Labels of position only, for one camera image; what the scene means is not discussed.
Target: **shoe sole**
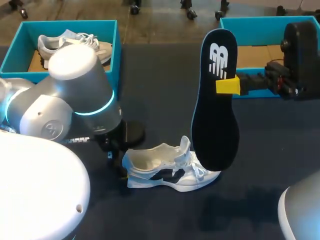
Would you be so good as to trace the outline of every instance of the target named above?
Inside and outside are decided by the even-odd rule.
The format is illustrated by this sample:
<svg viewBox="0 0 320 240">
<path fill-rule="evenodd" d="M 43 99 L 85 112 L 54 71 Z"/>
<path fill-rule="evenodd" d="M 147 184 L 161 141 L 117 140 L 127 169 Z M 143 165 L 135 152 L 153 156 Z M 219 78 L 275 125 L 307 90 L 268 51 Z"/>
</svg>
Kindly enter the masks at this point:
<svg viewBox="0 0 320 240">
<path fill-rule="evenodd" d="M 184 192 L 190 192 L 190 191 L 203 188 L 204 186 L 212 183 L 220 175 L 220 173 L 221 172 L 216 173 L 215 176 L 208 181 L 205 181 L 199 185 L 193 185 L 193 186 L 182 186 L 182 185 L 177 185 L 177 184 L 163 181 L 163 180 L 151 181 L 149 179 L 129 175 L 127 187 L 130 189 L 148 189 L 156 186 L 168 186 L 177 190 L 178 192 L 184 193 Z"/>
<path fill-rule="evenodd" d="M 212 54 L 216 53 L 216 62 Z M 238 151 L 239 128 L 232 109 L 232 94 L 217 94 L 216 81 L 232 79 L 236 75 L 238 46 L 235 36 L 228 30 L 210 31 L 202 42 L 200 79 L 197 101 L 192 117 L 191 139 L 201 165 L 212 172 L 230 167 Z M 226 59 L 225 68 L 219 59 Z"/>
</svg>

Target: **gray shoe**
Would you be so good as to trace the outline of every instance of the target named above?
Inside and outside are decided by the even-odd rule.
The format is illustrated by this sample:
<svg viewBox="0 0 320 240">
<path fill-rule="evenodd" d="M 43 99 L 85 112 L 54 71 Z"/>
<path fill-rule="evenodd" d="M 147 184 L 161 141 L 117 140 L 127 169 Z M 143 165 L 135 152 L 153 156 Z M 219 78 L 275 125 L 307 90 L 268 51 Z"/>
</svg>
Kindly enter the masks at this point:
<svg viewBox="0 0 320 240">
<path fill-rule="evenodd" d="M 65 30 L 63 34 L 57 37 L 47 37 L 40 35 L 38 37 L 38 51 L 41 56 L 41 64 L 48 69 L 48 62 L 51 56 L 60 48 L 71 44 L 83 44 L 95 50 L 101 64 L 106 63 L 112 55 L 112 44 L 108 42 L 98 41 L 93 34 L 75 33 Z"/>
</svg>

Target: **glowing blue ring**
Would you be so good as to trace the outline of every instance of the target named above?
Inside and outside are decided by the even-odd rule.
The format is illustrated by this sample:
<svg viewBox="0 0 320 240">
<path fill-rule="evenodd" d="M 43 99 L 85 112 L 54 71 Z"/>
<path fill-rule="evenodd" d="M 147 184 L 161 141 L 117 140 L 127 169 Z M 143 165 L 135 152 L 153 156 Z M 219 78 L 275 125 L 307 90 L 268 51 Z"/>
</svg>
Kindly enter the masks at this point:
<svg viewBox="0 0 320 240">
<path fill-rule="evenodd" d="M 109 107 L 109 105 L 112 103 L 114 98 L 115 98 L 115 91 L 112 91 L 112 96 L 111 96 L 110 100 L 102 108 L 100 108 L 100 109 L 98 109 L 96 111 L 87 112 L 87 113 L 81 113 L 81 112 L 74 112 L 74 113 L 77 114 L 77 115 L 80 115 L 80 116 L 91 116 L 91 115 L 98 114 L 98 113 L 102 112 L 103 110 L 105 110 L 107 107 Z"/>
<path fill-rule="evenodd" d="M 5 114 L 5 119 L 7 121 L 7 123 L 9 123 L 9 120 L 8 120 L 8 110 L 9 110 L 9 106 L 11 104 L 11 102 L 22 92 L 24 92 L 25 90 L 27 90 L 27 88 L 22 88 L 18 91 L 16 91 L 8 100 L 8 102 L 6 103 L 5 105 L 5 110 L 4 110 L 4 114 Z"/>
</svg>

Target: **floor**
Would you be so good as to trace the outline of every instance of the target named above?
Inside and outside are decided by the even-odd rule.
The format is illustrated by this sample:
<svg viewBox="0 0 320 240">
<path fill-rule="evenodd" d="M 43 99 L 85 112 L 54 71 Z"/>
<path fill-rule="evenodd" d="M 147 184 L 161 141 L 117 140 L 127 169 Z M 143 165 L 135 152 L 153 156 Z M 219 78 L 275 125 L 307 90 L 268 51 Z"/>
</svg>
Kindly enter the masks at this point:
<svg viewBox="0 0 320 240">
<path fill-rule="evenodd" d="M 218 0 L 193 0 L 198 18 L 190 21 L 180 0 L 142 0 L 139 15 L 129 13 L 129 0 L 24 0 L 28 21 L 118 20 L 123 43 L 194 43 L 218 26 Z M 275 6 L 295 9 L 300 0 L 230 0 L 229 17 L 274 16 Z M 0 45 L 10 45 L 22 18 L 0 0 Z"/>
</svg>

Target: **new balance logo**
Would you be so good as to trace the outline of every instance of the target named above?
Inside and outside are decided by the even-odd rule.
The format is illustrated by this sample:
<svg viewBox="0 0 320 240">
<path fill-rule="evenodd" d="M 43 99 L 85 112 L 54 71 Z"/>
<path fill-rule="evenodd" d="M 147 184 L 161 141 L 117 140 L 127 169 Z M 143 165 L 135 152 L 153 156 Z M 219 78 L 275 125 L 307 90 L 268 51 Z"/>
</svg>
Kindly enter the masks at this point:
<svg viewBox="0 0 320 240">
<path fill-rule="evenodd" d="M 221 79 L 226 79 L 227 73 L 225 69 L 228 66 L 228 50 L 226 47 L 212 43 L 210 46 L 210 60 L 213 63 L 209 64 L 209 72 L 212 72 Z"/>
<path fill-rule="evenodd" d="M 173 183 L 176 184 L 179 182 L 179 180 L 185 175 L 185 170 L 182 168 L 176 171 L 173 175 L 173 169 L 162 169 L 158 171 L 153 177 L 151 177 L 149 180 L 161 180 L 168 182 L 168 183 Z"/>
</svg>

